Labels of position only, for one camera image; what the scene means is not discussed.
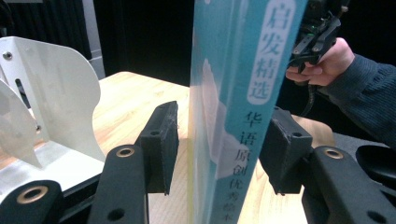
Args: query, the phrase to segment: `black device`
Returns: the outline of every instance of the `black device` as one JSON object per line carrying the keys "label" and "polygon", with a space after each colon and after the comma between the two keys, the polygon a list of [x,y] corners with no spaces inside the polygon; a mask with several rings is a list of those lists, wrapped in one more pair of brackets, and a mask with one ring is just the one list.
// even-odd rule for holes
{"label": "black device", "polygon": [[396,151],[365,146],[357,163],[336,147],[311,147],[312,136],[276,108],[260,162],[276,194],[299,193],[309,224],[395,223]]}
{"label": "black device", "polygon": [[[307,2],[299,33],[291,53],[289,67],[305,69],[305,63],[317,64],[321,57],[335,44],[340,17],[347,12],[349,0],[309,0]],[[305,86],[308,81],[296,82]],[[308,103],[301,117],[305,117],[315,102],[316,86],[308,85]]]}
{"label": "black device", "polygon": [[65,192],[51,180],[11,191],[0,223],[149,223],[148,194],[169,194],[177,148],[174,101],[157,106],[133,145],[108,152],[101,174]]}

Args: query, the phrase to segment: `wooden table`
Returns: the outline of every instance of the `wooden table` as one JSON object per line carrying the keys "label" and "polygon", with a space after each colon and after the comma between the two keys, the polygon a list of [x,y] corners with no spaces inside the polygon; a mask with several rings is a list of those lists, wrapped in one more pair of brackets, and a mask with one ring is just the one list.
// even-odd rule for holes
{"label": "wooden table", "polygon": [[[101,149],[132,144],[157,105],[177,101],[180,145],[169,196],[148,196],[150,223],[187,223],[187,127],[189,88],[133,73],[100,80],[101,100],[93,129]],[[332,146],[332,130],[312,120],[295,118],[314,136],[314,146]],[[254,172],[239,223],[306,223],[300,195],[276,196],[260,165]]]}

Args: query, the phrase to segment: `dark sleeve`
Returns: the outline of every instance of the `dark sleeve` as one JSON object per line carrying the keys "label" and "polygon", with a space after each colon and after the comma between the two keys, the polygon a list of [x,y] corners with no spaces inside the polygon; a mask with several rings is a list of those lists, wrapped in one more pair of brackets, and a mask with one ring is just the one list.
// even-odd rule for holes
{"label": "dark sleeve", "polygon": [[319,91],[375,139],[396,148],[396,67],[355,56],[343,75]]}

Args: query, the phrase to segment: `book cover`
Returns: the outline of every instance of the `book cover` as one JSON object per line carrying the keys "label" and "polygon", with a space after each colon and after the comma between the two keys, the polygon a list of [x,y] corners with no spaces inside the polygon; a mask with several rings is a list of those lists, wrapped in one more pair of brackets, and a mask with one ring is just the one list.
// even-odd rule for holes
{"label": "book cover", "polygon": [[237,223],[306,0],[197,0],[189,223]]}

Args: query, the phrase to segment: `person's arm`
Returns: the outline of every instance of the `person's arm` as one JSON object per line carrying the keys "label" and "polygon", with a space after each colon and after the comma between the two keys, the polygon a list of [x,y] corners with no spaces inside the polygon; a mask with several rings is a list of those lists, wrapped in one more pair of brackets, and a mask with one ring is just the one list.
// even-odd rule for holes
{"label": "person's arm", "polygon": [[319,91],[329,95],[352,121],[378,141],[396,148],[396,67],[353,53],[351,57],[350,53],[347,42],[339,38],[318,65],[311,65],[302,74],[290,68],[287,77],[295,81],[306,78],[310,84],[322,86]]}

